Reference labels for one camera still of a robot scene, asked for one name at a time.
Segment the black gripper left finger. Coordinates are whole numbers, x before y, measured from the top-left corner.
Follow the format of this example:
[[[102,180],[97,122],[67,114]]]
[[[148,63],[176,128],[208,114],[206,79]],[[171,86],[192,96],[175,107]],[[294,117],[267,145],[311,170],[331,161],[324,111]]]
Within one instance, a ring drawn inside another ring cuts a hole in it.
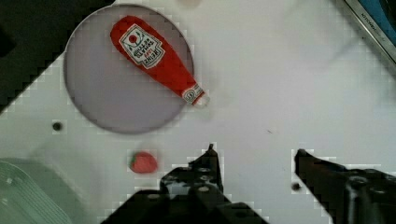
[[[186,167],[162,177],[160,188],[139,190],[101,224],[269,224],[223,193],[219,155],[209,147]]]

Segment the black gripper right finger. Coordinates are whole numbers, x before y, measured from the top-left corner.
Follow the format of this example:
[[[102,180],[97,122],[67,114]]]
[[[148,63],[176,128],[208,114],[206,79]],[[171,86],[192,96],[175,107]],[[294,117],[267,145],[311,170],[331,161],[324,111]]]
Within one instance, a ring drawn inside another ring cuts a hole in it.
[[[295,174],[333,224],[396,224],[396,179],[376,169],[348,169],[300,149]]]

